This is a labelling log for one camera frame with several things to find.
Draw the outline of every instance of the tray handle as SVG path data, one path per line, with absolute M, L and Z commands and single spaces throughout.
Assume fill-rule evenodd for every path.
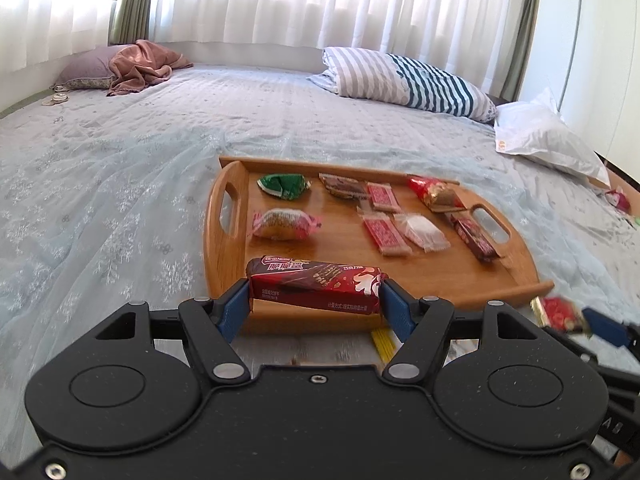
M 242 162 L 222 168 L 211 188 L 204 225 L 204 268 L 209 294 L 219 297 L 244 276 L 249 173 Z M 220 223 L 225 191 L 232 200 L 228 232 Z

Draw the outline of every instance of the striped pillow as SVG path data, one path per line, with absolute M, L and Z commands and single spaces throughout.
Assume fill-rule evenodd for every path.
M 495 118 L 495 105 L 484 92 L 458 76 L 415 59 L 331 46 L 322 53 L 322 60 L 327 70 L 309 79 L 340 96 L 468 117 L 481 123 Z

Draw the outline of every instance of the snack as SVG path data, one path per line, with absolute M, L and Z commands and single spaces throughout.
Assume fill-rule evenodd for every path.
M 303 240 L 321 223 L 300 209 L 269 209 L 254 213 L 252 234 L 271 240 Z
M 443 251 L 451 244 L 445 235 L 431 221 L 416 213 L 394 215 L 398 230 L 424 252 Z
M 326 190 L 339 198 L 368 198 L 364 184 L 354 178 L 346 176 L 319 173 L 318 178 L 324 184 Z
M 447 219 L 478 260 L 490 262 L 500 257 L 475 220 L 460 213 L 448 213 Z
M 250 297 L 256 300 L 374 314 L 386 274 L 377 267 L 347 266 L 278 256 L 253 258 L 246 266 Z
M 376 184 L 367 182 L 367 191 L 376 211 L 386 211 L 389 213 L 399 213 L 402 211 L 391 184 Z
M 621 187 L 618 187 L 616 190 L 607 191 L 604 194 L 604 198 L 616 209 L 627 214 L 631 212 L 631 204 Z
M 410 175 L 408 183 L 418 198 L 434 213 L 466 209 L 456 192 L 439 178 Z
M 265 193 L 284 200 L 297 199 L 311 183 L 298 173 L 274 173 L 258 179 L 258 187 Z
M 411 247 L 384 213 L 364 213 L 362 221 L 384 256 L 407 256 L 412 253 Z
M 531 309 L 539 326 L 550 326 L 566 333 L 588 332 L 582 311 L 564 298 L 534 298 Z

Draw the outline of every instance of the chocolate bar wrapper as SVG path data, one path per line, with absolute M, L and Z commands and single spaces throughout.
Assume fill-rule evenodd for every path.
M 589 326 L 582 311 L 565 298 L 540 298 L 531 300 L 531 309 L 538 326 L 550 326 L 567 334 L 589 333 Z
M 364 184 L 346 176 L 319 173 L 318 178 L 326 190 L 338 198 L 364 200 L 369 197 Z
M 481 262 L 490 262 L 500 258 L 489 240 L 482 234 L 482 229 L 472 218 L 460 213 L 447 213 L 447 219 L 462 238 L 466 246 Z
M 375 314 L 386 274 L 377 267 L 310 262 L 279 256 L 253 258 L 246 266 L 250 297 L 307 308 Z

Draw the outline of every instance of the bed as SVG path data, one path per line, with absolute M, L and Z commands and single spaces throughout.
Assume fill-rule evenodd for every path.
M 494 147 L 492 128 L 467 119 L 223 66 L 139 94 L 75 91 L 0 120 L 0 460 L 38 447 L 22 393 L 47 360 L 129 298 L 175 308 L 206 294 L 202 223 L 221 154 L 459 179 L 519 229 L 555 293 L 640 322 L 640 232 L 572 177 Z M 640 370 L 625 350 L 580 342 Z M 184 358 L 175 342 L 158 348 Z M 263 362 L 378 360 L 367 334 L 240 336 L 234 348 L 254 373 Z

